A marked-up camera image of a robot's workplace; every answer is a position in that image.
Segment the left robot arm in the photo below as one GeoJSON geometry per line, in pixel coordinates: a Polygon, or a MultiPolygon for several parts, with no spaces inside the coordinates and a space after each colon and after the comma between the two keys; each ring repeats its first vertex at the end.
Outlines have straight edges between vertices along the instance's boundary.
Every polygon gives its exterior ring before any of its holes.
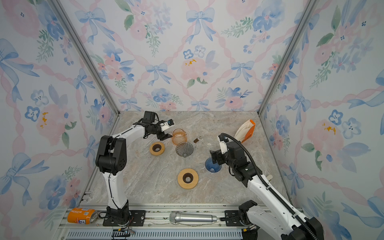
{"type": "Polygon", "coordinates": [[[123,170],[127,164],[127,147],[134,141],[156,135],[163,141],[172,135],[165,134],[175,123],[172,119],[158,123],[134,123],[127,130],[113,136],[103,136],[96,155],[96,166],[99,168],[107,186],[109,197],[107,217],[128,222],[130,219],[129,201],[123,191],[123,170]]]}

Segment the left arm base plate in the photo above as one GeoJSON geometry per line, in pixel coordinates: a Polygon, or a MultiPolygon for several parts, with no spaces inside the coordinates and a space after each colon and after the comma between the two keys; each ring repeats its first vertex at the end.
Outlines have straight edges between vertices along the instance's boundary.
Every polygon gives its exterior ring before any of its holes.
{"type": "Polygon", "coordinates": [[[145,210],[129,210],[115,211],[111,210],[107,213],[103,226],[104,227],[142,227],[146,217],[145,210]]]}

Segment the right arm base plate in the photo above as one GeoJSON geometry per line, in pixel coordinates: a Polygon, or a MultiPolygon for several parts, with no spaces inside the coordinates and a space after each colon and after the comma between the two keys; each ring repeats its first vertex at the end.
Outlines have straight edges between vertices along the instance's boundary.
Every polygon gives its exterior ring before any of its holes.
{"type": "Polygon", "coordinates": [[[227,227],[247,227],[247,225],[240,219],[239,212],[235,210],[225,210],[224,218],[227,227]]]}

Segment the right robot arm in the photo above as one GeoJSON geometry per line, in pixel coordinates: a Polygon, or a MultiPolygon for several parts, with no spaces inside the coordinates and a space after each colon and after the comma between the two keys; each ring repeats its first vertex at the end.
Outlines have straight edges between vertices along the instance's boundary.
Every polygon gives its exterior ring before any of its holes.
{"type": "Polygon", "coordinates": [[[228,165],[232,175],[253,192],[268,207],[264,211],[254,201],[240,205],[242,221],[256,225],[275,240],[323,240],[324,229],[315,218],[297,210],[267,180],[249,151],[239,142],[220,143],[220,149],[211,151],[213,163],[228,165]]]}

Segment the grey glass dripper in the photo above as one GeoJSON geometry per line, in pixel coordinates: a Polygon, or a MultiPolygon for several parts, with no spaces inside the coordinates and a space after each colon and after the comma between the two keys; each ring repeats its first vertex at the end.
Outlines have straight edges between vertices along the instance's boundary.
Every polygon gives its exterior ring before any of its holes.
{"type": "Polygon", "coordinates": [[[194,146],[189,142],[179,143],[176,146],[176,154],[180,157],[187,158],[194,152],[194,146]]]}

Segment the orange glass carafe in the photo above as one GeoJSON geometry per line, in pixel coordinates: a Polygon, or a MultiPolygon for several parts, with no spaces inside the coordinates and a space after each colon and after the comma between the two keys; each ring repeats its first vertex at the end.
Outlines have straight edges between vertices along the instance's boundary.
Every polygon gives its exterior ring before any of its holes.
{"type": "Polygon", "coordinates": [[[173,131],[172,142],[175,146],[187,141],[188,141],[187,133],[183,129],[175,129],[173,131]]]}

